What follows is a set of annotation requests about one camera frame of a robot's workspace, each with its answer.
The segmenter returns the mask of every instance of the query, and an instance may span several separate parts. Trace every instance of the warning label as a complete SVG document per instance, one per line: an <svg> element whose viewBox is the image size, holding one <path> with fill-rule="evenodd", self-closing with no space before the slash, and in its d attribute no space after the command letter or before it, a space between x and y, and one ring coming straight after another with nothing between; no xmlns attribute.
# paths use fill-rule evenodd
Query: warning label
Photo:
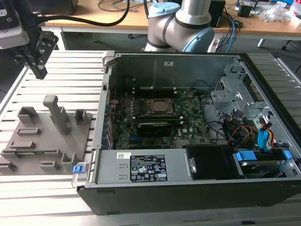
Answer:
<svg viewBox="0 0 301 226"><path fill-rule="evenodd" d="M164 155L131 156L130 180L132 182L167 181Z"/></svg>

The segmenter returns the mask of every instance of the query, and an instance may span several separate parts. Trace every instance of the desk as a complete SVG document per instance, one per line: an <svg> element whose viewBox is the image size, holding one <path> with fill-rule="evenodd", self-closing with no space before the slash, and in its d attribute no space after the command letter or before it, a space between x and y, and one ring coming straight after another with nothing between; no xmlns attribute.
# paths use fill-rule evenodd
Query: desk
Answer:
<svg viewBox="0 0 301 226"><path fill-rule="evenodd" d="M97 22L109 23L120 18L123 12L106 12L98 8L99 0L79 0L79 5L73 16L89 19ZM234 3L235 0L226 0L226 8ZM119 7L126 7L125 3L120 3ZM102 4L103 8L111 8L110 3ZM54 20L46 23L42 27L45 31L53 31L59 38L58 47L65 50L64 38L62 32L105 32L105 33L138 33L147 34L148 21L145 17L144 8L139 7L139 12L129 12L125 20L114 27L98 27L90 24L83 24L68 20ZM301 40L301 26L293 26L290 21L285 22L264 22L259 15L250 16L249 18L237 17L237 12L228 9L228 12L236 20L243 22L243 27L239 32L240 38L262 39L259 47L264 43L264 39L278 40ZM214 28L215 40L227 33L229 30L228 23L223 20L221 27Z"/></svg>

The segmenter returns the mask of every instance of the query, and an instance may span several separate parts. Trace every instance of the black box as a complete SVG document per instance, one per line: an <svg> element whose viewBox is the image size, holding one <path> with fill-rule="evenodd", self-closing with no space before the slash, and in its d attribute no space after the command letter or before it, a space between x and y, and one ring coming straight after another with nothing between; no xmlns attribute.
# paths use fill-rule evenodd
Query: black box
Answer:
<svg viewBox="0 0 301 226"><path fill-rule="evenodd" d="M33 12L43 14L71 15L79 0L29 0Z"/></svg>
<svg viewBox="0 0 301 226"><path fill-rule="evenodd" d="M170 2L175 2L178 4L182 4L182 0L168 0ZM224 6L226 4L225 0L211 0L210 7L209 7L209 13L211 15L211 27L219 27L220 21L222 17L222 12L224 10Z"/></svg>
<svg viewBox="0 0 301 226"><path fill-rule="evenodd" d="M188 145L187 157L193 162L195 172L191 174L193 180L227 180L239 179L235 164L234 149L228 145Z"/></svg>

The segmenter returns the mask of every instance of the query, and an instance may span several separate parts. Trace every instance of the blue latch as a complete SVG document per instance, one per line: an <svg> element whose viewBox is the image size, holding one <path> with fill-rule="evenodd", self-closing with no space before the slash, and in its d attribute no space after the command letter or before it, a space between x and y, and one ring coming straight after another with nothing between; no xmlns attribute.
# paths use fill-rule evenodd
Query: blue latch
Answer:
<svg viewBox="0 0 301 226"><path fill-rule="evenodd" d="M254 151L239 151L236 153L238 161L256 161L256 155Z"/></svg>
<svg viewBox="0 0 301 226"><path fill-rule="evenodd" d="M85 173L86 166L74 166L73 167L73 173L74 174L80 174L80 173Z"/></svg>
<svg viewBox="0 0 301 226"><path fill-rule="evenodd" d="M289 159L292 158L292 154L288 150L284 151L284 155L285 155L285 157L286 157L287 160L289 160Z"/></svg>

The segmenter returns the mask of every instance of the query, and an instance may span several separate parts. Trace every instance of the white sticker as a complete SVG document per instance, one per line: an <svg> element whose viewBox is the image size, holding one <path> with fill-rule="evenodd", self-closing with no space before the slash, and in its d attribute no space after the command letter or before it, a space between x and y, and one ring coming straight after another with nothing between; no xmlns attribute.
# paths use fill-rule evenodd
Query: white sticker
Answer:
<svg viewBox="0 0 301 226"><path fill-rule="evenodd" d="M8 12L6 11L6 9L1 9L0 10L0 16L6 16Z"/></svg>
<svg viewBox="0 0 301 226"><path fill-rule="evenodd" d="M131 157L130 152L118 152L117 153L117 158L118 159L129 159Z"/></svg>
<svg viewBox="0 0 301 226"><path fill-rule="evenodd" d="M164 62L164 66L173 66L174 65L174 62L173 61L165 61Z"/></svg>

